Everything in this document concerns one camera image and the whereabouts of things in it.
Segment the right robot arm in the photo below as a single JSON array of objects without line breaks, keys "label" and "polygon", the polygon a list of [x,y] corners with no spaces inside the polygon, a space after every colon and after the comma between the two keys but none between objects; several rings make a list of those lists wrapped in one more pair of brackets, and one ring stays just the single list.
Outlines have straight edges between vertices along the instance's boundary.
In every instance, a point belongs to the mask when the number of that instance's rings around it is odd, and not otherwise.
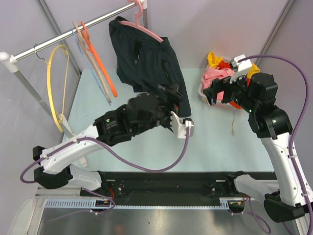
[{"label": "right robot arm", "polygon": [[230,196],[244,193],[263,204],[268,216],[276,223],[292,221],[309,213],[313,204],[313,191],[305,184],[306,193],[298,177],[301,168],[289,151],[292,125],[287,113],[275,105],[278,85],[267,73],[256,73],[250,80],[232,82],[230,77],[215,79],[203,90],[210,105],[215,105],[217,95],[223,93],[222,103],[231,101],[248,113],[248,123],[265,147],[277,178],[278,187],[270,187],[249,174],[238,171],[227,175],[225,190]]}]

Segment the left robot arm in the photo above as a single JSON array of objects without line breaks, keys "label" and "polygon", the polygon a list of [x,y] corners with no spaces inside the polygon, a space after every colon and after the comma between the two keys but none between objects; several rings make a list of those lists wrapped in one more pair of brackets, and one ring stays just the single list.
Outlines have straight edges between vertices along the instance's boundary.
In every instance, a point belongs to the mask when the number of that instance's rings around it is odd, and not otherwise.
[{"label": "left robot arm", "polygon": [[112,146],[158,126],[177,132],[182,125],[178,117],[182,100],[179,86],[161,84],[158,88],[165,98],[152,93],[138,94],[127,104],[106,112],[69,140],[51,148],[33,148],[33,158],[39,164],[33,171],[34,181],[45,189],[69,185],[104,195],[108,190],[104,174],[81,169],[73,163],[102,148],[111,152]]}]

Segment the pink hanger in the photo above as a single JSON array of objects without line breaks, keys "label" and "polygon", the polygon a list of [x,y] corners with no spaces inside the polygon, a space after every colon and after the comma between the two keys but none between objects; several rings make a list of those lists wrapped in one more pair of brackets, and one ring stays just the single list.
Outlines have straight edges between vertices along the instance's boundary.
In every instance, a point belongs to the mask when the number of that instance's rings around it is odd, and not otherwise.
[{"label": "pink hanger", "polygon": [[128,2],[134,3],[138,7],[138,12],[134,14],[135,23],[130,21],[120,21],[121,25],[133,27],[142,31],[154,38],[158,42],[163,42],[163,39],[148,29],[148,16],[147,16],[147,1],[146,0],[129,0]]}]

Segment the dark navy shorts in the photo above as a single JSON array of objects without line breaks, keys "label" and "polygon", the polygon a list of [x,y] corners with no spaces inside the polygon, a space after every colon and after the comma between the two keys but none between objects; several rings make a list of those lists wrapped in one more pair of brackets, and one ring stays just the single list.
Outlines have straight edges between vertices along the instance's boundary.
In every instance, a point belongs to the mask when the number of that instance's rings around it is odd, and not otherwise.
[{"label": "dark navy shorts", "polygon": [[109,22],[109,34],[117,57],[116,73],[120,81],[134,92],[148,92],[163,99],[167,95],[160,85],[177,85],[182,95],[179,117],[191,116],[188,94],[175,51],[167,37],[158,42],[148,34],[123,25],[123,17]]}]

